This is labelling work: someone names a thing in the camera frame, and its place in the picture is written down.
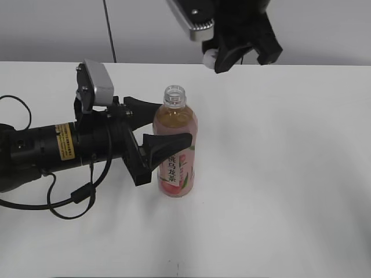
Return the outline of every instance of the wire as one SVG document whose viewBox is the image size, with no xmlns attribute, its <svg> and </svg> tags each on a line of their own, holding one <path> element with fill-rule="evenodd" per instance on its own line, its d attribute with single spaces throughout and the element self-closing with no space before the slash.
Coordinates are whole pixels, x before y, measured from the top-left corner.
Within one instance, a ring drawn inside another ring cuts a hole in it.
<svg viewBox="0 0 371 278">
<path fill-rule="evenodd" d="M 90 163 L 90 198 L 89 198 L 89 204 L 86 208 L 86 210 L 76 216 L 65 216 L 65 215 L 62 215 L 60 213 L 58 213 L 54 207 L 52 206 L 52 202 L 50 201 L 50 195 L 52 194 L 52 189 L 54 187 L 54 185 L 56 184 L 56 181 L 57 181 L 57 177 L 55 174 L 53 173 L 47 173 L 47 175 L 51 175 L 53 177 L 53 182 L 52 184 L 50 185 L 49 189 L 48 189 L 48 193 L 46 194 L 46 202 L 47 202 L 47 205 L 48 205 L 48 209 L 49 211 L 54 214 L 56 217 L 58 218 L 61 218 L 61 219 L 64 219 L 64 220 L 73 220 L 73 219 L 77 219 L 79 217 L 82 217 L 85 213 L 87 213 L 94 205 L 95 203 L 95 200 L 96 200 L 96 196 L 95 196 L 95 189 L 93 187 L 93 171 L 94 171 L 94 162 L 93 160 L 91 161 Z"/>
<path fill-rule="evenodd" d="M 31 110 L 29 109 L 29 107 L 27 106 L 27 104 L 23 101 L 23 100 L 21 100 L 19 97 L 16 97 L 16 96 L 12 96 L 12 95 L 10 95 L 10 94 L 5 94 L 5 95 L 3 95 L 3 96 L 0 96 L 0 100 L 2 100 L 3 98 L 12 98 L 12 99 L 14 99 L 14 100 L 17 100 L 17 101 L 19 101 L 20 103 L 22 103 L 22 105 L 27 109 L 27 111 L 28 111 L 28 115 L 29 115 L 29 120 L 28 120 L 28 125 L 24 128 L 24 129 L 22 129 L 21 131 L 23 131 L 23 130 L 27 130 L 30 126 L 31 126 L 31 122 L 32 122 L 32 114 L 31 114 Z"/>
<path fill-rule="evenodd" d="M 106 16 L 106 22 L 107 22 L 107 29 L 108 29 L 108 36 L 110 37 L 110 44 L 111 44 L 111 51 L 112 56 L 114 59 L 114 63 L 117 63 L 116 60 L 116 52 L 115 52 L 115 46 L 114 46 L 114 40 L 112 38 L 112 32 L 111 32 L 111 24 L 110 24 L 110 18 L 108 16 L 108 10 L 107 10 L 107 3 L 106 0 L 103 0 L 103 7 L 104 7 L 104 14 Z"/>
</svg>

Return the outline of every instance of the plastic bottle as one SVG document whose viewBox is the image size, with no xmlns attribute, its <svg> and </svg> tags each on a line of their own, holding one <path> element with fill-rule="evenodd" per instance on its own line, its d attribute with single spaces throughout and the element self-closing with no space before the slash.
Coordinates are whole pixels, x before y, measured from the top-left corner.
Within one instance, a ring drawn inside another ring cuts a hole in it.
<svg viewBox="0 0 371 278">
<path fill-rule="evenodd" d="M 186 105 L 186 92 L 181 86 L 166 88 L 163 105 L 157 110 L 153 129 L 156 135 L 191 133 L 192 146 L 169 157 L 158 169 L 160 190 L 171 197 L 182 197 L 193 187 L 197 118 Z"/>
</svg>

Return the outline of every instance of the bottle cap opening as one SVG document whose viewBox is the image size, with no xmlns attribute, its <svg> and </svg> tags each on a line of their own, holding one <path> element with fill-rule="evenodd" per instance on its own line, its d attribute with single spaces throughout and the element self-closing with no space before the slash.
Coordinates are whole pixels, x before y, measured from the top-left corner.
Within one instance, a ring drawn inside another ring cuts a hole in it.
<svg viewBox="0 0 371 278">
<path fill-rule="evenodd" d="M 185 107 L 187 102 L 186 91 L 178 85 L 171 85 L 166 88 L 163 103 L 169 108 Z"/>
</svg>

